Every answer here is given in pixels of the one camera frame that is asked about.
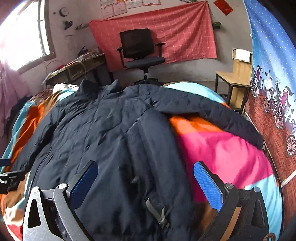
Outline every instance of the window bar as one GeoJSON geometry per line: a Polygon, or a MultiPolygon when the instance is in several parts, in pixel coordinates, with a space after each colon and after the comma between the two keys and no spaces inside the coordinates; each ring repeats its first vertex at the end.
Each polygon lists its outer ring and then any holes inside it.
{"type": "Polygon", "coordinates": [[[41,34],[41,21],[44,21],[44,19],[40,19],[40,9],[41,9],[41,0],[38,1],[38,32],[39,32],[39,39],[40,39],[40,45],[41,45],[41,50],[42,50],[42,56],[45,56],[45,48],[44,48],[44,43],[42,39],[42,34],[41,34]]]}

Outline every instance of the white towel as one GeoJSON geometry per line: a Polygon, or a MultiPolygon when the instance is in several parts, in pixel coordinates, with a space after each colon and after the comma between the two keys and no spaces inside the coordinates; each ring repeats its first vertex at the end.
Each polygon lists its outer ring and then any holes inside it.
{"type": "Polygon", "coordinates": [[[243,49],[237,49],[236,54],[235,54],[235,59],[250,63],[251,53],[252,52],[250,52],[250,51],[246,51],[243,49]]]}

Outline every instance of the chair base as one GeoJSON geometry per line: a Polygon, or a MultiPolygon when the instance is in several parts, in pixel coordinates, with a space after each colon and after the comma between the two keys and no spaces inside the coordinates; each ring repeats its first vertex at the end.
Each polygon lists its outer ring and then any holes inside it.
{"type": "Polygon", "coordinates": [[[151,85],[156,85],[156,86],[163,86],[163,83],[159,82],[158,79],[155,79],[155,78],[138,80],[135,82],[134,85],[140,85],[140,84],[151,84],[151,85]]]}

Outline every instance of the wall-mounted round object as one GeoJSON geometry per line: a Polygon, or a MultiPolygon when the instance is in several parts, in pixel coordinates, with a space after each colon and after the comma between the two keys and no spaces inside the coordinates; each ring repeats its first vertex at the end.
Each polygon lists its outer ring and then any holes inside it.
{"type": "Polygon", "coordinates": [[[60,10],[59,10],[59,14],[62,16],[62,17],[66,17],[68,16],[69,14],[69,9],[67,7],[62,7],[60,10]]]}

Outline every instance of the pink blanket section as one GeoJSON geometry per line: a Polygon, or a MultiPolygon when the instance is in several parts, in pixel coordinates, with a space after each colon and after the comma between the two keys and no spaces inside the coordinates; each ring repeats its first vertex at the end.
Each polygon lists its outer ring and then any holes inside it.
{"type": "Polygon", "coordinates": [[[89,26],[111,72],[123,69],[117,51],[121,47],[119,33],[138,28],[150,29],[155,44],[166,43],[163,46],[166,63],[217,57],[207,1],[110,20],[92,20],[89,26]]]}
{"type": "Polygon", "coordinates": [[[192,171],[197,161],[203,161],[224,183],[233,183],[239,189],[273,174],[262,151],[228,132],[196,131],[178,136],[178,142],[196,202],[206,201],[192,171]]]}

